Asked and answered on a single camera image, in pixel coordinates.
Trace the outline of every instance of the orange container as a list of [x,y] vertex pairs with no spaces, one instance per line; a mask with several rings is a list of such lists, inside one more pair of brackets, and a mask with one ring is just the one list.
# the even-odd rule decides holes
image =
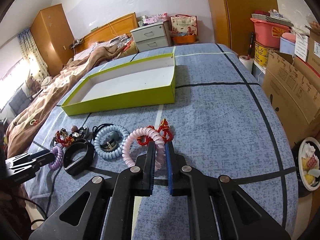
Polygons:
[[196,35],[189,34],[184,36],[176,36],[172,38],[175,44],[194,43],[196,42]]
[[264,20],[251,18],[254,22],[254,31],[256,33],[256,41],[265,47],[280,48],[280,38],[283,33],[288,33],[288,26],[271,23]]

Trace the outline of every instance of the open shallow box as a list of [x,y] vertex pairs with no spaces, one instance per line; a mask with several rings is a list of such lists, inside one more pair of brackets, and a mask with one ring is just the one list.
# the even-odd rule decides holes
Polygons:
[[89,75],[61,105],[67,115],[174,103],[175,59],[163,54]]

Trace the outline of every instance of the coil hair tie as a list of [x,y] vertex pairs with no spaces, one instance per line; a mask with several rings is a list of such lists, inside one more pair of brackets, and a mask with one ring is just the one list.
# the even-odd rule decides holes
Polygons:
[[55,160],[52,163],[49,163],[49,169],[52,171],[57,170],[62,163],[62,157],[63,157],[63,151],[59,146],[54,146],[51,150],[51,152],[54,154],[55,156]]
[[156,143],[156,163],[155,163],[155,171],[159,170],[164,163],[164,141],[162,136],[154,129],[150,127],[139,128],[133,131],[127,139],[125,139],[125,143],[123,145],[122,157],[125,164],[128,167],[132,167],[135,165],[135,162],[130,157],[130,147],[134,140],[136,140],[139,136],[149,136]]
[[[112,140],[110,142],[107,142],[106,144],[102,144],[103,137],[110,132],[111,132]],[[121,134],[123,140],[121,143],[119,143],[119,147],[116,150],[114,150],[117,145],[116,140],[119,138],[119,134]],[[129,132],[123,126],[110,125],[110,126],[104,127],[97,133],[97,136],[94,139],[94,143],[93,143],[94,149],[96,150],[96,153],[100,157],[102,157],[104,160],[115,159],[121,156],[125,139],[128,136],[129,136]]]

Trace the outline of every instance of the headboard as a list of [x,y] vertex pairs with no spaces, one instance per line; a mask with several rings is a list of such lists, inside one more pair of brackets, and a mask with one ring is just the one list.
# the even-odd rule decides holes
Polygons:
[[76,53],[89,48],[96,41],[110,41],[111,39],[115,38],[115,35],[131,35],[130,31],[137,27],[138,22],[136,13],[122,16],[84,36],[84,42],[75,47]]

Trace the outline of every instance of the brown blanket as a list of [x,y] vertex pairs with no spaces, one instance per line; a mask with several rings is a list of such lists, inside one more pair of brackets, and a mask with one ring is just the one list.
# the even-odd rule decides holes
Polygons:
[[[123,48],[117,45],[100,47],[82,60],[68,63],[60,74],[55,76],[50,84],[44,87],[39,96],[20,113],[9,125],[6,137],[8,139],[8,154],[11,158],[22,154],[32,143],[37,132],[48,118],[51,110],[60,99],[92,68],[100,62],[116,57]],[[39,120],[36,125],[30,125],[32,119]]]

